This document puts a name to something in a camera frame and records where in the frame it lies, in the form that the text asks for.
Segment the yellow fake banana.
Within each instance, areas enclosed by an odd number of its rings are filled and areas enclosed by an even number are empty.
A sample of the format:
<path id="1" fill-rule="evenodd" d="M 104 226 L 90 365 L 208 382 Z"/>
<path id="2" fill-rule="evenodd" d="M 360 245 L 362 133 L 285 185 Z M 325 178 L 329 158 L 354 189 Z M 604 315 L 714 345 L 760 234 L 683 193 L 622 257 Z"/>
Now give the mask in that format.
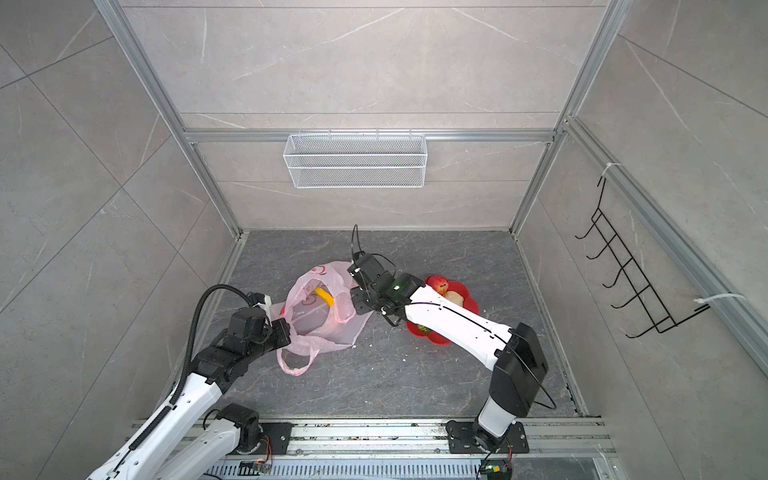
<path id="1" fill-rule="evenodd" d="M 334 304 L 334 297 L 321 287 L 316 287 L 314 293 L 322 299 L 329 307 Z"/>

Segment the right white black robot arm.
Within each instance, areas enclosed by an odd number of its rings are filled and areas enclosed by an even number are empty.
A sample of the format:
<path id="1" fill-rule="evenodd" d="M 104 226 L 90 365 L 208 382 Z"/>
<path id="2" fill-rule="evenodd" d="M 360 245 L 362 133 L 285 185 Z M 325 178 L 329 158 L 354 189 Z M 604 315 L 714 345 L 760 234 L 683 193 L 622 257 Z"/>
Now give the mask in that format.
<path id="1" fill-rule="evenodd" d="M 348 272 L 358 313 L 377 312 L 392 326 L 402 321 L 425 327 L 474 356 L 491 371 L 488 398 L 475 417 L 473 435 L 482 449 L 504 443 L 510 426 L 526 417 L 543 389 L 549 367 L 529 325 L 496 323 L 440 295 L 423 280 L 392 272 L 378 254 L 352 254 Z"/>

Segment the beige fake fruit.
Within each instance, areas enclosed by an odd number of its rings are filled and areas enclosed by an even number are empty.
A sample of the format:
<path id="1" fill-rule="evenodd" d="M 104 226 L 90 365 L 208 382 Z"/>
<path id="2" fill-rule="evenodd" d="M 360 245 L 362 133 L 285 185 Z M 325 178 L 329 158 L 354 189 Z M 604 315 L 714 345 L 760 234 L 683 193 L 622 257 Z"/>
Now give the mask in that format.
<path id="1" fill-rule="evenodd" d="M 444 298 L 457 306 L 462 307 L 464 305 L 464 297 L 456 291 L 447 291 Z"/>

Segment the red fake apple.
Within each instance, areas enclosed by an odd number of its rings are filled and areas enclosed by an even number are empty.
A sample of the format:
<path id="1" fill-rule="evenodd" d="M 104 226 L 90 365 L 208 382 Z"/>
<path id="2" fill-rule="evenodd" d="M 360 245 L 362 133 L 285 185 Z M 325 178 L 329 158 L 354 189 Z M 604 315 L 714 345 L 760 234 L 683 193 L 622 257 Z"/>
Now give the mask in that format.
<path id="1" fill-rule="evenodd" d="M 430 275 L 425 279 L 425 283 L 441 296 L 444 296 L 450 288 L 449 280 L 441 275 Z"/>

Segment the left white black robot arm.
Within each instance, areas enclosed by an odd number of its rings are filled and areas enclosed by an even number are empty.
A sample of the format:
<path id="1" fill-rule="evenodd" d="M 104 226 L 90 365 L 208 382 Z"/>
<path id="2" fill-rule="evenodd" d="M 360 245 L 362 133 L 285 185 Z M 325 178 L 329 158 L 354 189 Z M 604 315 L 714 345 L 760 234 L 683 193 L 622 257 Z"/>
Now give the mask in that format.
<path id="1" fill-rule="evenodd" d="M 216 291 L 246 302 L 229 327 L 199 352 L 194 351 L 202 310 Z M 195 479 L 231 452 L 252 453 L 268 442 L 255 411 L 236 404 L 219 409 L 193 444 L 173 460 L 169 455 L 201 415 L 215 404 L 251 363 L 290 344 L 285 319 L 273 319 L 268 295 L 216 284 L 200 297 L 190 323 L 182 373 L 175 388 L 138 432 L 97 467 L 90 479 Z"/>

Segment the pink plastic bag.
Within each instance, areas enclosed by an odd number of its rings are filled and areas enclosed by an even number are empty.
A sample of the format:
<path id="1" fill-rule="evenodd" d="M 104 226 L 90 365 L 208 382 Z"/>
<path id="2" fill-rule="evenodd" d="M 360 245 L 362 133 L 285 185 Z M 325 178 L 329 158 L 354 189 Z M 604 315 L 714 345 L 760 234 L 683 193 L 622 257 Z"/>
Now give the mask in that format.
<path id="1" fill-rule="evenodd" d="M 300 376 L 321 353 L 352 347 L 372 313 L 355 312 L 350 290 L 357 286 L 348 268 L 350 261 L 333 261 L 313 267 L 300 276 L 286 300 L 271 307 L 274 319 L 284 318 L 291 343 L 279 349 L 277 362 L 288 375 Z M 321 287 L 334 297 L 329 307 L 315 293 Z"/>

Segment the red flower-shaped plastic bowl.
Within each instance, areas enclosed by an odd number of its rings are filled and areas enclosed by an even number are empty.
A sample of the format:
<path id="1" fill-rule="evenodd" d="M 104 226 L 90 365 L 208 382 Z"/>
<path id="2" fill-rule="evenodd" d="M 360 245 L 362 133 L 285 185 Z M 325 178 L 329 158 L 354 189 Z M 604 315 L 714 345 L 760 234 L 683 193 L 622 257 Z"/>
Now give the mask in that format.
<path id="1" fill-rule="evenodd" d="M 462 307 L 474 314 L 479 314 L 480 313 L 479 306 L 477 302 L 472 298 L 468 288 L 459 281 L 449 280 L 449 282 L 450 282 L 449 290 L 456 291 L 464 297 L 464 305 Z M 418 325 L 411 321 L 407 321 L 406 327 L 412 335 L 417 337 L 424 337 L 433 344 L 436 344 L 436 345 L 450 344 L 449 339 L 445 338 L 444 336 L 438 334 L 437 332 L 427 327 L 424 327 L 422 325 Z"/>

